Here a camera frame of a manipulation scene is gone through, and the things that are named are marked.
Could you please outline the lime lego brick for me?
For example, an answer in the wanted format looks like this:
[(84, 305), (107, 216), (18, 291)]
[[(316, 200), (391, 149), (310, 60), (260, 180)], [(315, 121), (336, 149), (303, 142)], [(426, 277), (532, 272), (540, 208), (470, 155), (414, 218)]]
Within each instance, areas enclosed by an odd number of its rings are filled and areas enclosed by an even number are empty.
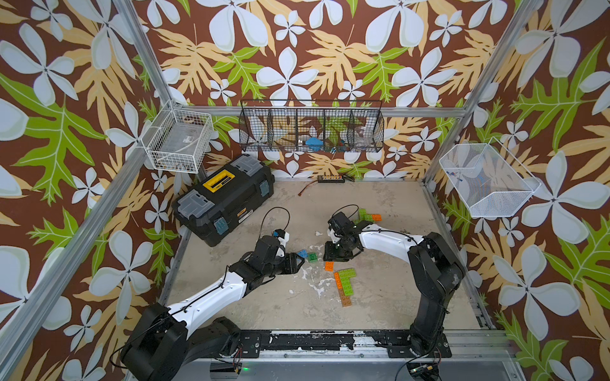
[(347, 268), (338, 271), (338, 275), (340, 279), (351, 279), (357, 276), (357, 273), (354, 268)]
[(354, 289), (351, 284), (351, 278), (343, 277), (340, 279), (342, 290), (345, 296), (351, 297), (354, 294)]
[(358, 211), (358, 220), (359, 222), (374, 222), (372, 214), (369, 214), (366, 209), (360, 209)]

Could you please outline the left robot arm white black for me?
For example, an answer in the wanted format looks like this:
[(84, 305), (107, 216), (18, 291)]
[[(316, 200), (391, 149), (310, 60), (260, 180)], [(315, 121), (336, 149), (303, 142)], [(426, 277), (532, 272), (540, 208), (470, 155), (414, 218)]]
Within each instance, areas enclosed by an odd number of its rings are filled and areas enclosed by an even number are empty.
[(305, 259), (286, 251), (288, 241), (289, 233), (275, 230), (259, 238), (254, 251), (228, 266), (211, 286), (170, 306), (147, 307), (119, 349), (121, 363), (138, 380), (171, 380), (192, 360), (219, 354), (240, 329), (225, 318), (203, 324), (276, 276), (297, 273)]

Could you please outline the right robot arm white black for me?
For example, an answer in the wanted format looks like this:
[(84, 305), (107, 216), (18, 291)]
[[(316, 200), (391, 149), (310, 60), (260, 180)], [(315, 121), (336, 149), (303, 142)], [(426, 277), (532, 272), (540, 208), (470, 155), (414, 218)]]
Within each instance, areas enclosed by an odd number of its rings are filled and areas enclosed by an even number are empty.
[(368, 221), (352, 222), (344, 214), (328, 221), (324, 260), (348, 262), (366, 249), (410, 264), (420, 293), (416, 317), (409, 328), (411, 351), (418, 357), (435, 350), (443, 333), (449, 303), (465, 277), (462, 263), (438, 233), (411, 235)]

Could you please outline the tan lego brick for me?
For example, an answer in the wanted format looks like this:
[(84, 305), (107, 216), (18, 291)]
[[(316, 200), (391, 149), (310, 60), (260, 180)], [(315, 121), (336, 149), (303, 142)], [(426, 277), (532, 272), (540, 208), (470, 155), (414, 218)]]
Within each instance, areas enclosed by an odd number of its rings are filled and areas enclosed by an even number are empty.
[(343, 307), (352, 306), (351, 298), (343, 292), (343, 290), (339, 291), (339, 297), (341, 300), (341, 304)]

